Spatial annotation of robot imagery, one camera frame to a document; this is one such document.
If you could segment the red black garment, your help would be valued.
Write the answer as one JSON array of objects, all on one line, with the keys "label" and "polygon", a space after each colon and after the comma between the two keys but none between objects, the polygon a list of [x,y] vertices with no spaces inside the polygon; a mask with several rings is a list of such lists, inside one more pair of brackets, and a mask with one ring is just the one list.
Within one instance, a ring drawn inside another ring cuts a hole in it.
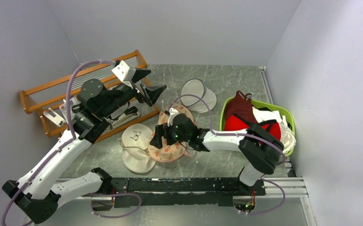
[{"label": "red black garment", "polygon": [[[248,122],[247,120],[241,118],[240,116],[233,114],[230,116],[224,125],[224,131],[235,131],[241,129],[248,129],[254,123]],[[281,128],[279,123],[276,120],[266,120],[258,123],[258,125],[269,132],[273,137],[281,140]]]}]

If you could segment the white round mesh laundry bag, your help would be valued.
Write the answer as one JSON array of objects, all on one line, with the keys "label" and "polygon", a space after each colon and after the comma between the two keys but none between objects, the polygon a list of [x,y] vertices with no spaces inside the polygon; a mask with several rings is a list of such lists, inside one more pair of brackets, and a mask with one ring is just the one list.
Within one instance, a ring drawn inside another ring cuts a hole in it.
[{"label": "white round mesh laundry bag", "polygon": [[[217,102],[215,93],[201,79],[187,80],[181,89],[181,95],[183,95],[181,97],[183,105],[190,111],[198,113],[207,113],[215,107]],[[200,97],[208,105],[209,110],[200,99],[190,95]]]}]

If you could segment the black silver stapler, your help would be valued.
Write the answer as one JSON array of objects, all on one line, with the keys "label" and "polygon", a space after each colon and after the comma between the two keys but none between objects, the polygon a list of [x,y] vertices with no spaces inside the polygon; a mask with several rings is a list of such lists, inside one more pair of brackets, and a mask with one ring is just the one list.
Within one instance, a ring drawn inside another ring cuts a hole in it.
[{"label": "black silver stapler", "polygon": [[114,118],[110,118],[109,122],[109,128],[110,129],[115,129],[120,127],[121,125],[124,125],[128,122],[130,122],[131,120],[137,119],[139,117],[140,113],[138,111],[138,108],[135,106],[132,107],[128,107],[123,113],[121,113],[120,115],[114,117]]}]

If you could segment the white garment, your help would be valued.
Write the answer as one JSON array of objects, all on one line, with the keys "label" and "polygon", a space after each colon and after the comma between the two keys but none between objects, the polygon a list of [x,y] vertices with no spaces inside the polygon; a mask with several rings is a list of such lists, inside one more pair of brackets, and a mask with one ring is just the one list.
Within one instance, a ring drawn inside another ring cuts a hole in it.
[{"label": "white garment", "polygon": [[262,124],[264,124],[265,122],[278,123],[280,131],[276,134],[277,137],[279,137],[279,140],[284,145],[283,153],[285,155],[290,154],[296,145],[296,138],[295,138],[295,133],[288,126],[286,116],[285,115],[281,116],[279,111],[259,110],[255,107],[252,107],[252,111],[258,123]]}]

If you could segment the cream bra laundry bag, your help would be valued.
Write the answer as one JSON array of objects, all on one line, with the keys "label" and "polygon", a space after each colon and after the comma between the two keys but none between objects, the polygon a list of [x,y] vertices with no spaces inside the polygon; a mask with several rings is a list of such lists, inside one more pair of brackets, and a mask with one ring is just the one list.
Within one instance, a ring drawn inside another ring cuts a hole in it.
[{"label": "cream bra laundry bag", "polygon": [[137,174],[144,174],[154,168],[156,161],[148,153],[148,144],[153,130],[137,123],[126,128],[121,136],[123,163],[126,168]]}]

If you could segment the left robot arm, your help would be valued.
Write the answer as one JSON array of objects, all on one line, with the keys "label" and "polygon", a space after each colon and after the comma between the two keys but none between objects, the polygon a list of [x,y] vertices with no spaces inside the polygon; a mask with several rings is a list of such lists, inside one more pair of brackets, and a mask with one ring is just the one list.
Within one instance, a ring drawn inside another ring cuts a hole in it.
[{"label": "left robot arm", "polygon": [[112,192],[112,177],[101,168],[58,183],[59,177],[84,150],[88,149],[109,126],[107,119],[131,99],[153,106],[166,85],[147,86],[142,79],[149,69],[130,69],[117,74],[120,80],[107,89],[99,79],[85,81],[77,97],[80,104],[72,107],[69,127],[46,156],[19,180],[8,180],[2,190],[29,218],[40,224],[62,205],[86,194],[105,196]]}]

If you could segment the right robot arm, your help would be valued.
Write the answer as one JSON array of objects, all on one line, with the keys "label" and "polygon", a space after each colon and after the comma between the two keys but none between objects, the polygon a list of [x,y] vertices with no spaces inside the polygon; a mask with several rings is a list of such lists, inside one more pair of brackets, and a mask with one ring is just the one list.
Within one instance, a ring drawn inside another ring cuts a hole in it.
[{"label": "right robot arm", "polygon": [[242,153],[248,160],[238,175],[236,189],[249,194],[264,175],[274,173],[280,159],[286,159],[283,143],[259,124],[236,131],[216,131],[197,127],[190,118],[178,113],[170,122],[157,125],[149,145],[158,149],[164,145],[187,143],[198,152],[229,150]]}]

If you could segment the green plastic basket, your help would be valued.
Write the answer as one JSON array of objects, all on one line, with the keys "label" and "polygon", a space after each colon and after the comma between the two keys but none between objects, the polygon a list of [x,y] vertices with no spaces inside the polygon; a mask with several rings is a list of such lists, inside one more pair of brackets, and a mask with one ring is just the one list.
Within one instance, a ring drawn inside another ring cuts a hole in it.
[{"label": "green plastic basket", "polygon": [[[226,103],[229,102],[231,99],[232,99],[232,97],[227,99],[224,106],[223,106],[223,110],[222,110],[222,113],[221,113],[221,119],[220,119],[220,130],[221,131],[224,131],[223,128],[224,128],[224,125],[225,125],[225,122],[226,122],[226,120],[223,117],[223,111],[224,111]],[[285,115],[286,118],[287,118],[288,126],[295,133],[294,119],[293,119],[292,114],[288,110],[286,110],[285,108],[280,107],[280,106],[272,105],[272,104],[269,104],[269,103],[265,103],[265,102],[258,101],[258,100],[253,100],[253,99],[252,99],[251,103],[252,103],[253,107],[255,107],[255,108],[259,109],[259,110],[279,111],[281,116]]]}]

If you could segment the orange wooden shelf rack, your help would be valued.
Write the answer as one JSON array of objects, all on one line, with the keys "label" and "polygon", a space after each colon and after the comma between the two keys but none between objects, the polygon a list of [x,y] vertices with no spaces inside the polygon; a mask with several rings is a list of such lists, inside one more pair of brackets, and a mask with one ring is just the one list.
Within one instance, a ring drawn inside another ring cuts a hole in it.
[{"label": "orange wooden shelf rack", "polygon": [[[64,122],[61,125],[56,125],[54,122],[44,116],[45,112],[52,110],[60,110],[63,100],[66,98],[66,90],[71,75],[47,82],[37,87],[19,91],[20,102],[22,109],[31,114],[36,112],[42,122],[44,133],[48,137],[60,137],[62,132],[67,129],[67,124]],[[71,88],[71,96],[75,97],[80,91],[82,84],[88,79],[96,78],[103,82],[106,88],[113,88],[121,82],[115,75],[111,73],[108,64],[98,64],[86,69],[81,70],[74,80]],[[143,112],[143,105],[140,105],[135,98],[131,99],[130,106],[136,106],[138,114],[134,114],[121,122],[120,125],[109,127],[97,140],[97,142],[104,140],[112,135],[115,135],[127,127],[141,123],[159,114],[157,106],[151,107],[149,112]]]}]

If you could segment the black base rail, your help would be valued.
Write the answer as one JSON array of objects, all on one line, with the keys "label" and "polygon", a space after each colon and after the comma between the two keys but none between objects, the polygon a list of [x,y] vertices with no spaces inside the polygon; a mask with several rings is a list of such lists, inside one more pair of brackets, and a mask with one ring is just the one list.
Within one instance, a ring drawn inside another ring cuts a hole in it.
[{"label": "black base rail", "polygon": [[114,208],[131,206],[205,205],[232,207],[237,196],[265,195],[264,183],[247,186],[236,177],[214,178],[112,178],[104,189],[87,196],[115,194]]}]

